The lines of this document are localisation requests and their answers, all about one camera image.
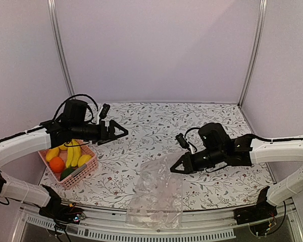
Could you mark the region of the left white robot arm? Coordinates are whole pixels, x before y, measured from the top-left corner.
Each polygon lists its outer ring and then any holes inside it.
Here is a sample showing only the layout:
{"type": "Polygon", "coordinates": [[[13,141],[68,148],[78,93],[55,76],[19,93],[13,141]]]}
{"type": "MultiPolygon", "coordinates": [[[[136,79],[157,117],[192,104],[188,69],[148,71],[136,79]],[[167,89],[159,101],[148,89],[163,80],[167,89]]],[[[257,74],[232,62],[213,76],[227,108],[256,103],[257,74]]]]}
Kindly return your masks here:
{"type": "MultiPolygon", "coordinates": [[[[111,120],[108,125],[104,118],[110,109],[104,104],[98,115],[86,120],[88,103],[75,96],[66,99],[48,121],[9,137],[0,139],[0,168],[28,154],[57,148],[73,139],[90,141],[102,145],[128,135],[128,130],[111,120]]],[[[49,186],[32,185],[11,177],[0,170],[0,198],[30,203],[39,208],[39,214],[57,221],[75,223],[84,218],[81,208],[63,205],[60,196],[49,186]]]]}

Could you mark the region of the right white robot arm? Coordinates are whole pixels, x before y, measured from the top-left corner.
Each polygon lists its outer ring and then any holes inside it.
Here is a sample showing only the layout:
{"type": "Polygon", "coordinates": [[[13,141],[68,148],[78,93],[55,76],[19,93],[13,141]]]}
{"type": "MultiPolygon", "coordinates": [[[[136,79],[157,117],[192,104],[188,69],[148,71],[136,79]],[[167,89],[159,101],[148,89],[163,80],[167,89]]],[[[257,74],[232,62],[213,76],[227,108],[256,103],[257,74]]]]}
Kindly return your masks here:
{"type": "MultiPolygon", "coordinates": [[[[205,147],[202,151],[178,134],[176,140],[186,149],[170,168],[173,173],[191,174],[226,166],[252,166],[267,162],[303,163],[303,135],[288,138],[262,138],[246,134],[230,138],[220,123],[208,123],[197,128],[205,147]]],[[[260,190],[256,204],[234,210],[237,224],[252,223],[277,215],[277,205],[303,191],[303,165],[284,180],[260,190]]]]}

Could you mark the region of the clear zip top bag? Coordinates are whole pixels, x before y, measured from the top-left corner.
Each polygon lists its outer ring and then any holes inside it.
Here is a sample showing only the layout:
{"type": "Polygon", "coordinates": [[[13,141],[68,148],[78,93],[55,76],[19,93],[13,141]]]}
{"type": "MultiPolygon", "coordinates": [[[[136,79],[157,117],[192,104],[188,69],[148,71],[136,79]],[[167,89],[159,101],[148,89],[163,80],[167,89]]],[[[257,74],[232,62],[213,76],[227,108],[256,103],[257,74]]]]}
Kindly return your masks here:
{"type": "Polygon", "coordinates": [[[125,223],[149,229],[179,229],[183,215],[183,177],[170,167],[180,153],[145,162],[127,206],[125,223]]]}

